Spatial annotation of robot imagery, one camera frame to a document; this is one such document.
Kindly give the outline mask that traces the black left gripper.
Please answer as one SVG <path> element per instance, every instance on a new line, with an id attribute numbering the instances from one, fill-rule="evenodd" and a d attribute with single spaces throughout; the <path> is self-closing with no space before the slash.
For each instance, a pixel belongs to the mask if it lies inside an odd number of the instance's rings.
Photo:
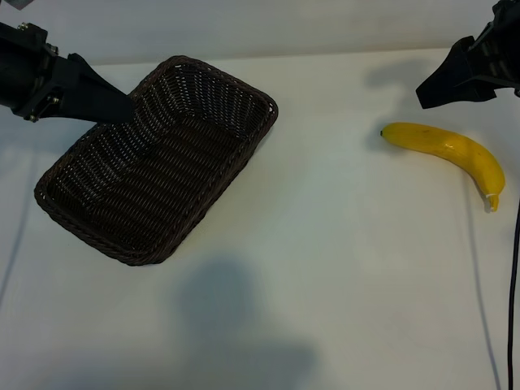
<path id="1" fill-rule="evenodd" d="M 63 69 L 48 32 L 35 24 L 1 24 L 1 105 L 27 121 L 79 119 L 97 123 L 132 120 L 132 99 L 98 75 L 78 54 L 67 59 L 79 68 L 77 86 L 65 92 Z"/>

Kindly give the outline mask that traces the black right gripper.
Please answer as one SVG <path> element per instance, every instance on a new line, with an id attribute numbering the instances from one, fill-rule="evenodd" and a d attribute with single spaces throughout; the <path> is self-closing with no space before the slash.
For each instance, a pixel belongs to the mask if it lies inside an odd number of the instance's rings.
<path id="1" fill-rule="evenodd" d="M 480 35 L 456 41 L 445 60 L 417 87 L 423 109 L 487 102 L 496 98 L 496 89 L 512 89 L 519 96 L 519 1 L 499 1 L 492 12 L 493 20 Z M 470 72 L 476 83 L 462 83 Z"/>

